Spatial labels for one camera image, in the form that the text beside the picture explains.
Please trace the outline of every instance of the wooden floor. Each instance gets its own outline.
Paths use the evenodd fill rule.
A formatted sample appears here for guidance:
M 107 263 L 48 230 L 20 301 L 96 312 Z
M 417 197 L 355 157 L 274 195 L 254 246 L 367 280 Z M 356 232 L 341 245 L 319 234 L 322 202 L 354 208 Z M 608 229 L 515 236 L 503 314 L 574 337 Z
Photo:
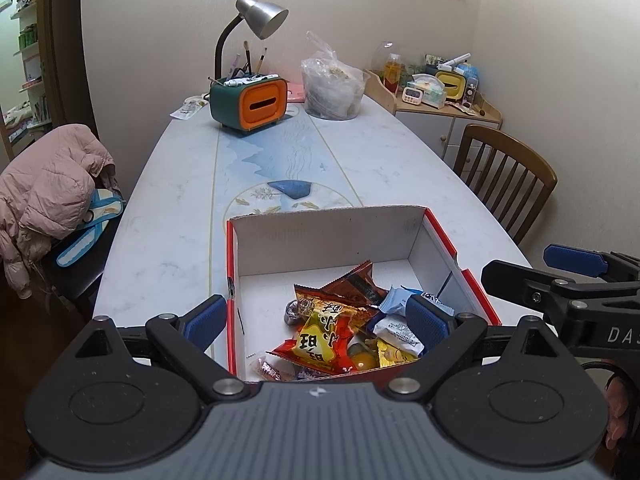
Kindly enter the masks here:
M 25 473 L 29 439 L 24 429 L 24 403 L 60 352 L 78 330 L 73 315 L 52 301 L 51 316 L 44 295 L 36 291 L 20 300 L 7 285 L 0 266 L 0 479 Z

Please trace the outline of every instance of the open box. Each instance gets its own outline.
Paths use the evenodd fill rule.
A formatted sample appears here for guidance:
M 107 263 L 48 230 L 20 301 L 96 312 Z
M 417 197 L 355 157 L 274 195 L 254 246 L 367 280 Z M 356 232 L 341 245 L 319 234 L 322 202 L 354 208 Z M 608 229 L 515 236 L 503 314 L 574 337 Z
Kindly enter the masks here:
M 406 286 L 436 294 L 456 313 L 500 324 L 475 277 L 460 270 L 456 249 L 429 209 L 377 206 L 249 215 L 226 224 L 228 369 L 245 381 L 256 354 L 294 338 L 284 309 L 294 284 L 315 288 L 365 260 L 383 288 Z M 390 368 L 358 373 L 388 378 Z

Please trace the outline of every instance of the white marble table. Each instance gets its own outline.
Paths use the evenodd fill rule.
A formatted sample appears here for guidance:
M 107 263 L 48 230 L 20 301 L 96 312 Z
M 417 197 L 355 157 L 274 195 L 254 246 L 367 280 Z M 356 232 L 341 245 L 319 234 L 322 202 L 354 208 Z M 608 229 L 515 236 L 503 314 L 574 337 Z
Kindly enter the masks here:
M 321 206 L 428 206 L 458 249 L 460 267 L 478 280 L 494 259 L 529 265 L 471 190 L 369 98 L 351 121 L 310 118 L 301 105 L 289 105 L 287 113 L 295 117 L 244 138 L 221 131 L 208 108 L 169 124 L 120 222 L 96 314 L 134 326 L 161 312 L 184 314 L 211 294 L 225 294 L 223 220 L 266 211 L 256 204 L 282 204 L 260 191 L 277 180 L 274 172 L 319 182 L 309 200 Z M 531 313 L 490 299 L 503 324 Z M 214 345 L 220 361 L 226 359 L 224 339 Z

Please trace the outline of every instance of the silver lamp shade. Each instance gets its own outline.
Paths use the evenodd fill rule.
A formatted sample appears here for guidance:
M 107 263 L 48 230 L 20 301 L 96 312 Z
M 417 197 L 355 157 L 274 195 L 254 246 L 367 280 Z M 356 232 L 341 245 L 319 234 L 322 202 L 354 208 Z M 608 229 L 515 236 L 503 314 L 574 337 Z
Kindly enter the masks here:
M 289 10 L 281 6 L 256 0 L 236 0 L 236 9 L 261 40 L 266 40 L 278 30 L 289 14 Z

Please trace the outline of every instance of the black chair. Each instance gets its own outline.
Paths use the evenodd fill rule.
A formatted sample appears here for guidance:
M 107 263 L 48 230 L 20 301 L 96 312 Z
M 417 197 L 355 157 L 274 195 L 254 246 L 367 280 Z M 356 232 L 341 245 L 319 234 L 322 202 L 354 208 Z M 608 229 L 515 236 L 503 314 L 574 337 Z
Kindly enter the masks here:
M 73 303 L 85 321 L 89 321 L 94 315 L 100 279 L 121 218 L 122 215 L 119 215 L 109 220 L 95 245 L 76 263 L 68 267 L 60 267 L 56 263 L 56 258 L 78 240 L 84 231 L 72 233 L 60 240 L 41 261 L 45 277 L 52 286 L 53 292 Z

